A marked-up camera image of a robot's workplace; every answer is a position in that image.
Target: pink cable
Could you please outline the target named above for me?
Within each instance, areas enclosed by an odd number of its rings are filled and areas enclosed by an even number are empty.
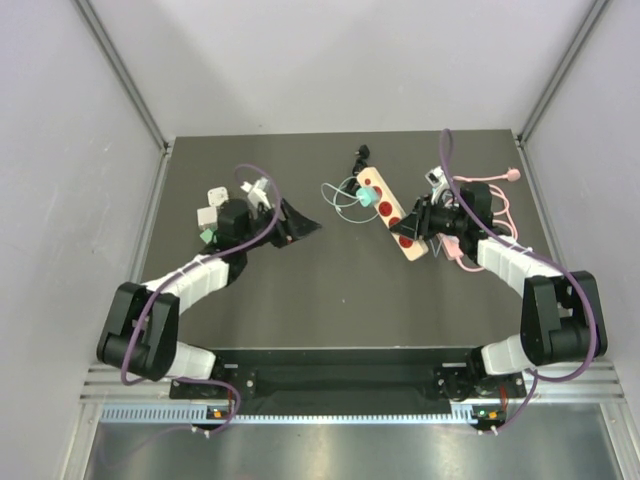
[[[491,229],[487,225],[482,223],[482,220],[480,220],[480,218],[475,214],[475,212],[471,209],[471,207],[467,204],[467,202],[465,202],[464,198],[460,195],[460,190],[455,185],[455,182],[453,181],[453,175],[451,175],[449,171],[449,163],[451,162],[451,157],[453,154],[453,134],[451,133],[451,130],[449,130],[448,128],[445,128],[440,134],[439,154],[440,154],[440,166],[442,167],[442,172],[444,173],[444,176],[447,179],[447,182],[449,182],[449,186],[451,187],[451,192],[453,193],[453,196],[458,200],[458,203],[460,204],[460,206],[464,208],[465,212],[467,212],[467,214],[475,222],[475,224],[478,225],[478,227],[480,227],[481,229],[485,230],[487,232],[487,235],[489,235],[492,239],[494,239],[500,245],[503,245],[507,248],[513,247],[513,245],[507,243],[507,241],[505,241],[503,238],[500,238],[498,235],[493,233],[493,231],[491,231]],[[596,319],[595,319],[595,314],[593,312],[593,307],[589,303],[589,298],[587,297],[586,292],[584,291],[580,283],[578,283],[576,278],[573,276],[573,274],[569,270],[567,270],[565,267],[563,267],[559,263],[556,263],[551,259],[548,259],[542,255],[539,255],[536,252],[527,250],[524,247],[522,247],[522,249],[519,251],[522,252],[523,255],[527,255],[535,260],[544,262],[550,267],[558,270],[562,275],[564,275],[564,277],[573,287],[573,290],[575,291],[575,293],[580,298],[580,302],[582,303],[582,307],[584,308],[584,313],[587,317],[587,322],[589,324],[589,349],[587,351],[587,355],[584,361],[582,362],[582,365],[580,365],[574,372],[568,375],[563,375],[561,377],[547,377],[544,375],[540,375],[537,372],[531,372],[531,374],[534,375],[536,378],[540,380],[545,380],[547,382],[560,383],[560,382],[567,382],[569,380],[573,380],[574,378],[577,378],[580,375],[582,375],[589,368],[589,365],[591,365],[591,362],[593,362],[593,359],[596,354],[596,349],[598,347],[598,335],[596,332],[597,327],[596,327]]]
[[[506,173],[504,175],[496,175],[493,177],[477,177],[477,178],[461,177],[461,176],[453,177],[453,179],[458,182],[490,182],[492,180],[507,180],[507,178],[508,177]],[[491,195],[493,195],[496,198],[499,198],[504,203],[504,208],[500,211],[494,212],[494,215],[505,215],[507,217],[506,222],[503,220],[494,220],[493,223],[497,223],[498,225],[503,225],[507,227],[511,231],[511,236],[514,238],[514,240],[518,240],[518,229],[516,228],[516,224],[513,221],[511,212],[509,211],[511,208],[511,203],[509,202],[507,195],[504,193],[504,191],[500,187],[494,184],[489,184],[489,190],[491,191]],[[453,199],[449,200],[446,204],[448,205],[452,201]],[[462,258],[459,258],[459,257],[456,258],[456,263],[465,272],[478,273],[478,272],[484,271],[484,268],[482,267],[468,267],[467,265],[464,264],[464,262],[462,261]]]

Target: cable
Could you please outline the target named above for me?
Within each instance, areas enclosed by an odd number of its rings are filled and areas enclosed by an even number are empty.
[[[500,385],[500,408],[504,413],[507,413],[507,407],[509,406],[509,395],[504,385]]]
[[[510,169],[509,172],[505,173],[504,175],[497,175],[494,177],[477,177],[477,178],[460,177],[460,176],[453,177],[454,180],[459,182],[487,182],[491,180],[509,180],[510,182],[513,182],[519,178],[520,178],[520,172],[517,169]],[[516,227],[515,222],[513,221],[511,212],[509,211],[511,208],[511,203],[509,202],[507,195],[504,193],[504,191],[500,187],[492,183],[489,184],[489,191],[491,192],[491,195],[493,195],[496,198],[499,198],[504,203],[503,209],[497,212],[494,212],[493,214],[505,215],[507,217],[506,222],[504,220],[494,220],[493,223],[507,227],[511,232],[511,236],[513,237],[513,239],[518,240],[518,229]],[[448,205],[451,202],[453,202],[453,199],[448,200],[445,204]],[[469,267],[465,265],[461,257],[456,257],[455,261],[458,264],[458,266],[465,272],[478,273],[478,272],[484,271],[484,268],[482,267]]]
[[[431,252],[433,253],[433,258],[438,258],[438,254],[440,253],[440,249],[442,249],[442,239],[439,239],[438,248],[433,244],[433,238],[429,239],[429,243],[431,244]]]
[[[497,241],[501,245],[503,245],[505,247],[508,247],[508,248],[512,248],[513,245],[511,245],[508,242],[504,241],[498,235],[493,233],[489,227],[487,227],[486,225],[484,225],[482,223],[482,221],[473,212],[473,210],[471,210],[471,208],[469,207],[467,202],[465,202],[464,198],[462,198],[462,196],[460,195],[460,190],[458,189],[458,187],[453,183],[453,178],[451,176],[451,173],[449,172],[449,163],[451,162],[451,157],[452,157],[452,154],[453,154],[453,135],[451,133],[451,130],[449,130],[448,128],[444,129],[442,131],[442,133],[440,134],[439,154],[440,154],[440,164],[442,166],[442,171],[444,173],[445,178],[449,182],[449,187],[451,188],[451,191],[453,192],[453,194],[455,195],[456,199],[458,200],[459,205],[462,208],[464,208],[464,210],[467,212],[469,217],[471,217],[471,219],[476,223],[476,225],[478,225],[478,227],[480,227],[485,232],[487,232],[487,235],[489,235],[491,238],[493,238],[495,241]],[[535,253],[535,252],[533,252],[531,250],[528,250],[528,249],[525,249],[525,248],[521,247],[521,249],[518,250],[518,251],[520,253],[523,253],[524,255],[530,256],[531,258],[533,258],[535,260],[543,262],[543,263],[549,265],[552,268],[555,268],[560,273],[562,273],[565,276],[565,278],[569,281],[569,283],[573,287],[574,291],[576,292],[576,294],[580,298],[580,301],[582,302],[582,306],[583,306],[584,312],[585,312],[585,314],[587,316],[587,321],[588,321],[588,324],[589,324],[589,349],[587,351],[587,355],[586,355],[584,361],[582,362],[582,364],[574,372],[572,372],[572,373],[570,373],[568,375],[564,375],[562,377],[547,377],[547,376],[544,376],[544,375],[540,375],[536,371],[530,370],[529,373],[531,373],[531,375],[534,376],[534,383],[533,383],[533,385],[531,387],[531,391],[529,392],[529,395],[527,395],[527,398],[525,398],[525,401],[522,403],[520,408],[516,411],[516,413],[514,414],[514,417],[519,416],[520,413],[522,412],[522,409],[529,403],[529,400],[533,396],[533,394],[531,392],[533,390],[535,390],[535,386],[537,385],[538,379],[539,380],[545,380],[547,382],[559,383],[559,382],[566,382],[566,381],[569,381],[569,380],[573,380],[574,378],[577,378],[580,375],[582,375],[587,370],[587,368],[589,368],[589,365],[591,365],[591,362],[593,362],[593,358],[595,357],[596,347],[597,347],[597,343],[598,343],[597,335],[596,335],[596,321],[595,321],[595,316],[594,316],[594,313],[593,313],[593,308],[591,307],[591,304],[589,303],[589,299],[587,298],[587,294],[585,293],[583,288],[580,286],[578,281],[575,279],[575,277],[571,274],[571,272],[569,272],[565,267],[563,267],[562,265],[559,265],[558,263],[554,262],[553,260],[547,259],[544,256],[539,255],[539,254],[537,254],[537,253]],[[511,423],[510,420],[511,419],[507,420],[507,422],[503,425],[503,428]]]
[[[533,394],[535,393],[536,388],[538,388],[538,379],[542,379],[542,375],[538,375],[538,373],[535,371],[531,371],[530,373],[533,374],[533,383],[531,384],[529,393],[527,393],[527,396],[524,397],[524,400],[522,401],[518,409],[513,413],[513,415],[511,415],[502,425],[496,428],[496,434],[502,432],[509,425],[513,424],[513,422],[515,422],[520,417],[520,415],[522,415],[522,412],[524,412],[524,409],[527,408],[527,405],[529,405],[529,402],[533,398]]]
[[[169,277],[167,280],[165,280],[156,289],[156,291],[151,294],[151,296],[147,300],[147,303],[144,305],[144,308],[142,309],[142,313],[140,314],[140,318],[138,318],[138,322],[136,323],[136,326],[133,329],[133,333],[131,334],[131,340],[129,341],[129,345],[127,346],[127,350],[126,350],[126,352],[124,354],[124,359],[122,361],[122,368],[120,369],[120,380],[122,381],[122,383],[124,385],[130,386],[130,385],[135,385],[137,383],[140,383],[140,382],[144,381],[144,378],[136,378],[135,380],[129,380],[127,378],[127,371],[129,370],[129,363],[131,362],[131,356],[133,354],[133,349],[134,349],[134,347],[136,345],[136,342],[138,341],[138,337],[140,336],[140,332],[142,331],[142,326],[143,326],[144,323],[146,323],[148,321],[149,312],[151,311],[151,308],[153,307],[154,302],[160,296],[162,291],[164,289],[166,289],[167,287],[169,287],[170,285],[172,285],[184,273],[190,272],[194,268],[198,268],[199,266],[202,266],[202,264],[206,264],[206,263],[212,262],[213,260],[215,260],[217,258],[224,257],[226,255],[231,255],[232,253],[236,253],[236,252],[240,252],[242,250],[245,250],[246,248],[250,247],[251,245],[254,245],[254,244],[258,243],[265,236],[267,236],[267,234],[276,226],[276,223],[278,222],[278,219],[280,218],[280,213],[281,213],[281,209],[282,209],[282,206],[281,206],[282,196],[280,195],[280,191],[278,190],[278,187],[276,186],[275,182],[269,176],[268,173],[266,173],[265,171],[263,171],[262,169],[254,166],[254,165],[249,165],[249,164],[241,164],[241,165],[238,165],[235,168],[235,172],[234,173],[235,173],[236,181],[238,181],[238,183],[240,183],[240,184],[242,183],[238,179],[238,171],[240,171],[242,169],[253,170],[253,171],[259,173],[260,175],[262,175],[263,177],[265,177],[267,180],[269,180],[269,184],[271,185],[271,188],[273,189],[273,194],[276,197],[276,200],[275,200],[275,213],[273,215],[273,218],[271,219],[271,221],[269,222],[267,227],[262,232],[260,232],[258,235],[253,237],[251,240],[243,243],[242,245],[238,245],[236,247],[229,248],[229,249],[224,250],[222,252],[214,253],[213,255],[209,255],[208,257],[202,259],[199,262],[191,262],[191,263],[187,264],[184,268],[180,269],[175,274],[173,274],[171,277]]]
[[[252,238],[251,240],[243,243],[242,245],[238,245],[238,246],[230,248],[228,250],[224,250],[222,252],[218,252],[218,253],[215,253],[213,255],[210,255],[210,256],[202,259],[200,262],[192,262],[192,263],[186,265],[180,271],[176,272],[174,275],[172,275],[166,281],[164,281],[156,289],[156,291],[151,294],[151,296],[147,300],[147,303],[145,304],[144,308],[142,309],[142,313],[140,314],[140,317],[138,318],[138,322],[136,323],[135,328],[133,329],[133,332],[131,334],[131,340],[129,341],[129,345],[127,346],[127,350],[125,352],[124,359],[122,361],[122,368],[120,370],[120,379],[121,379],[121,381],[122,381],[122,383],[124,385],[129,385],[129,386],[130,385],[135,385],[135,384],[140,383],[140,382],[145,380],[144,378],[136,378],[134,380],[129,380],[127,378],[127,372],[129,370],[129,363],[131,362],[131,355],[133,353],[133,349],[134,349],[134,347],[136,345],[136,342],[138,341],[138,337],[140,336],[140,331],[142,330],[142,325],[143,325],[144,322],[148,321],[149,312],[151,311],[151,308],[153,307],[154,302],[156,301],[158,296],[162,293],[162,291],[165,290],[167,287],[169,287],[178,278],[180,278],[183,275],[183,273],[189,272],[189,271],[193,270],[194,268],[197,268],[198,266],[200,266],[202,264],[209,263],[209,262],[211,262],[211,261],[213,261],[213,260],[215,260],[217,258],[221,258],[221,257],[224,257],[226,255],[230,255],[232,253],[236,253],[238,251],[241,251],[241,250],[244,250],[244,249],[250,247],[251,245],[254,245],[255,243],[257,243],[260,240],[262,240],[271,230],[273,230],[273,228],[275,227],[276,223],[278,222],[278,219],[280,218],[280,214],[281,214],[281,210],[282,210],[282,195],[280,194],[280,191],[278,190],[278,187],[277,187],[276,183],[273,181],[271,176],[268,173],[266,173],[265,171],[263,171],[262,169],[254,166],[254,165],[241,164],[241,165],[238,165],[235,168],[235,172],[234,172],[235,177],[236,177],[236,181],[238,181],[238,183],[240,183],[240,184],[242,182],[239,181],[238,172],[241,169],[253,170],[253,171],[257,172],[258,174],[262,175],[263,177],[267,178],[267,180],[269,181],[269,184],[271,185],[271,188],[273,189],[273,193],[274,193],[274,196],[275,196],[275,212],[274,212],[273,218],[271,219],[271,221],[269,222],[267,227],[262,232],[260,232],[258,235],[256,235],[254,238]],[[235,405],[234,405],[233,410],[231,412],[229,412],[229,415],[227,415],[225,421],[222,424],[220,424],[220,426],[218,426],[215,430],[211,430],[210,434],[220,433],[220,432],[226,430],[231,425],[231,421],[237,415],[238,411],[240,410],[240,405],[242,403],[242,396],[240,395],[240,392],[233,385],[231,385],[231,384],[229,384],[227,382],[222,382],[220,380],[199,380],[199,379],[186,378],[186,377],[178,377],[178,378],[176,378],[176,380],[180,381],[182,383],[193,383],[193,384],[202,384],[202,385],[221,386],[221,387],[226,388],[229,392],[233,393],[233,396],[235,397]],[[174,432],[174,431],[178,431],[178,430],[186,430],[186,429],[191,429],[191,428],[192,427],[179,425],[179,426],[173,426],[173,427],[167,428],[166,430],[162,430],[162,431],[156,433],[155,435],[151,436],[150,438],[148,438],[147,440],[145,440],[144,442],[142,442],[138,446],[136,446],[123,460],[121,460],[121,461],[119,461],[119,462],[117,462],[115,464],[110,464],[106,460],[106,457],[104,455],[104,451],[102,451],[102,449],[100,449],[99,454],[100,454],[101,461],[105,465],[105,467],[107,467],[108,469],[118,468],[121,465],[123,465],[124,463],[128,462],[131,459],[131,457],[133,457],[138,451],[140,451],[141,449],[143,449],[147,445],[153,443],[154,441],[156,441],[158,438],[164,436],[165,434],[170,433],[170,432]]]
[[[229,425],[231,425],[231,420],[233,420],[237,415],[238,411],[240,410],[240,404],[241,404],[240,392],[238,392],[238,390],[233,385],[227,382],[221,382],[219,380],[195,380],[195,379],[185,379],[185,378],[179,378],[178,380],[183,381],[185,383],[188,382],[188,383],[198,383],[198,384],[205,384],[205,385],[217,385],[217,386],[226,388],[230,393],[232,393],[233,396],[236,398],[236,403],[233,407],[233,410],[229,412],[229,415],[227,415],[223,423],[219,424],[219,426],[214,430],[207,430],[206,432],[208,433],[205,433],[205,435],[208,435],[208,436],[215,435],[229,428]],[[98,456],[100,458],[100,462],[105,466],[105,468],[107,468],[107,470],[116,470],[122,467],[129,460],[131,460],[140,450],[149,446],[150,444],[158,440],[160,437],[164,437],[168,433],[177,432],[177,431],[186,431],[186,430],[194,431],[194,428],[197,430],[197,427],[193,427],[193,426],[174,425],[164,430],[160,430],[159,432],[156,432],[153,435],[151,435],[146,440],[143,440],[142,442],[140,442],[138,445],[132,448],[131,451],[129,451],[129,453],[127,453],[127,455],[123,459],[115,463],[112,463],[109,460],[107,460],[107,456],[104,448],[104,439],[101,438],[100,439],[101,444],[98,446]]]
[[[320,193],[322,194],[322,198],[324,198],[324,201],[327,202],[329,205],[331,205],[335,210],[336,213],[338,214],[338,216],[340,218],[342,218],[344,221],[349,222],[349,223],[353,223],[356,225],[362,225],[363,223],[369,223],[372,220],[375,220],[376,218],[378,218],[378,213],[376,212],[376,214],[367,219],[367,220],[352,220],[350,218],[345,217],[342,214],[342,209],[343,208],[347,208],[347,207],[353,207],[354,205],[357,205],[358,203],[360,203],[360,200],[358,199],[358,197],[355,197],[353,195],[348,194],[347,192],[343,191],[342,188],[349,182],[349,180],[351,180],[352,178],[356,178],[356,177],[347,177],[345,178],[342,183],[340,183],[339,186],[334,187],[333,185],[331,185],[330,183],[323,183],[322,185],[320,185]],[[335,190],[335,193],[333,194],[333,201],[329,200],[327,198],[327,196],[324,193],[324,187],[329,187],[332,188],[333,190]],[[355,201],[353,203],[346,203],[346,204],[338,204],[338,194],[342,194],[347,198],[351,198],[351,199],[355,199]]]

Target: gray wall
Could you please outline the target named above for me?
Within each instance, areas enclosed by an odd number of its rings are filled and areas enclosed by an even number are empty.
[[[2,2],[2,478],[54,478],[159,152],[72,2]]]
[[[640,423],[640,3],[611,2],[530,142],[569,266],[597,277],[609,354]]]
[[[92,0],[167,135],[522,127],[590,0]]]

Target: wooden power strip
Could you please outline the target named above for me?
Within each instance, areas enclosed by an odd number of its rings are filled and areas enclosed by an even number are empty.
[[[378,192],[380,201],[376,204],[376,210],[387,228],[405,217],[404,210],[398,200],[396,200],[396,197],[393,196],[393,193],[391,193],[391,190],[382,179],[380,173],[378,173],[378,169],[375,167],[367,167],[362,170],[356,178],[360,186],[372,187]],[[424,240],[414,241],[395,233],[392,233],[391,236],[410,261],[420,258],[429,251],[429,247],[427,247]]]

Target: metal frame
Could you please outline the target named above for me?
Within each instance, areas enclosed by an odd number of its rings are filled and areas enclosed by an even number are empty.
[[[126,69],[116,48],[110,40],[104,26],[100,22],[89,0],[72,0],[80,16],[91,31],[96,43],[102,50],[107,61],[118,77],[123,89],[139,113],[149,134],[162,150],[162,157],[158,165],[153,188],[150,191],[144,223],[138,235],[137,248],[130,269],[130,278],[138,280],[142,273],[147,249],[156,218],[157,209],[167,174],[168,162],[171,157],[171,145],[165,140],[152,114],[146,106],[131,75]],[[526,142],[531,137],[545,111],[552,102],[562,81],[567,76],[580,51],[584,48],[597,22],[603,16],[609,0],[595,0],[582,20],[573,40],[557,65],[549,82],[545,86],[539,100],[529,115],[523,131],[515,138],[529,186],[533,193],[538,213],[543,224],[547,241],[554,258],[562,263],[562,252],[557,244],[553,226],[549,221],[548,207],[541,195],[535,169],[528,155]],[[565,375],[576,368],[577,364],[562,364],[541,369],[550,376]],[[532,378],[524,375],[525,384],[530,386]],[[72,442],[69,446],[59,478],[75,480],[84,478],[91,448],[93,446],[97,426],[107,405],[123,404],[137,406],[146,405],[154,408],[164,408],[170,405],[190,404],[188,401],[169,400],[169,381],[156,383],[142,383],[135,387],[125,387],[120,383],[119,372],[111,367],[93,365],[87,375],[80,398],[80,410]],[[640,477],[640,436],[631,417],[624,398],[615,369],[610,362],[598,361],[579,379],[566,384],[542,384],[534,397],[533,403],[596,403],[602,408],[603,419],[611,438],[612,448],[620,464],[624,478]],[[479,404],[477,400],[461,402],[455,408],[465,407],[465,403]],[[278,423],[283,419],[270,419],[271,423]]]
[[[522,133],[518,136],[520,141],[522,141],[523,143],[526,143],[529,138],[531,138],[533,131],[540,122],[540,119],[542,118],[544,113],[547,111],[547,108],[555,97],[558,88],[560,88],[560,85],[562,85],[563,80],[566,78],[567,74],[571,70],[571,67],[575,63],[576,58],[578,58],[578,55],[593,33],[596,25],[598,24],[598,21],[604,15],[604,12],[606,11],[609,3],[610,0],[594,0],[591,4],[589,10],[582,19],[578,30],[574,34],[571,43],[569,43],[569,47],[566,49],[564,55],[560,59],[560,62],[556,66],[553,74],[551,75],[551,78],[545,85],[544,90],[542,90],[540,98],[529,114],[529,117],[527,118],[527,121],[525,122],[522,129]]]
[[[165,139],[156,123],[153,115],[149,111],[147,104],[145,103],[138,87],[136,87],[133,78],[129,74],[127,67],[125,66],[122,58],[120,58],[120,54],[116,47],[113,45],[113,42],[109,38],[107,31],[105,30],[100,18],[98,17],[96,11],[91,5],[89,0],[71,0],[73,4],[76,6],[78,13],[84,20],[85,24],[89,28],[89,31],[93,35],[93,38],[96,41],[100,50],[104,54],[109,66],[113,69],[116,78],[122,85],[124,92],[131,100],[132,105],[135,107],[136,111],[140,115],[142,122],[147,127],[149,134],[153,138],[154,142],[158,144],[158,147],[163,150],[167,150],[169,148],[169,142]]]

